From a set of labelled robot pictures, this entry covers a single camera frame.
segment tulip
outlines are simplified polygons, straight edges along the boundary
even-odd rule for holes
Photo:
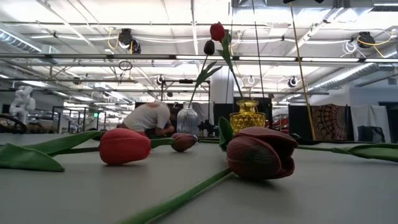
[[[174,138],[174,143],[172,148],[177,152],[185,152],[187,149],[194,146],[198,139],[190,134],[175,133],[172,138]]]
[[[205,44],[205,48],[203,49],[203,51],[207,55],[213,55],[214,51],[215,51],[214,42],[212,40],[207,40],[207,42]]]
[[[292,154],[297,142],[284,133],[263,127],[244,128],[226,149],[229,168],[253,180],[279,179],[293,174]]]
[[[148,157],[149,152],[149,138],[124,128],[107,131],[99,145],[99,156],[109,165],[143,160]]]
[[[225,37],[225,29],[223,25],[218,22],[210,26],[211,39],[215,41],[221,41]]]

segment person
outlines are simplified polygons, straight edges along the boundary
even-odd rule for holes
[[[145,130],[155,129],[157,136],[165,136],[174,132],[170,119],[176,119],[177,109],[169,108],[166,103],[157,101],[138,106],[122,123],[122,128],[128,128],[144,136]]]

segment gray table surface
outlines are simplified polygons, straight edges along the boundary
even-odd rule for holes
[[[31,138],[21,144],[38,136],[20,136]],[[216,144],[186,153],[158,147],[120,167],[106,166],[97,152],[55,159],[64,173],[0,169],[1,224],[116,223],[228,166]],[[301,150],[294,159],[291,177],[251,183],[232,175],[153,223],[397,223],[398,165]]]

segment vase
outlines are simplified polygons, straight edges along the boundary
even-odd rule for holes
[[[177,133],[186,133],[197,136],[198,114],[192,109],[192,104],[184,102],[182,110],[177,115]]]
[[[239,100],[236,104],[240,107],[239,112],[229,115],[229,122],[231,123],[234,134],[244,128],[266,126],[266,114],[257,112],[258,101]]]

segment red tulip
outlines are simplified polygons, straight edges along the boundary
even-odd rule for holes
[[[292,154],[297,142],[284,133],[263,127],[244,128],[229,142],[229,168],[240,177],[279,179],[293,174]]]
[[[148,157],[149,152],[149,138],[124,128],[107,131],[99,145],[99,156],[109,165],[143,160]]]
[[[225,37],[225,29],[223,25],[218,22],[210,26],[211,39],[215,41],[221,41]]]
[[[172,148],[177,152],[184,152],[187,149],[194,146],[198,139],[190,134],[175,133],[172,138],[174,138],[174,143]]]

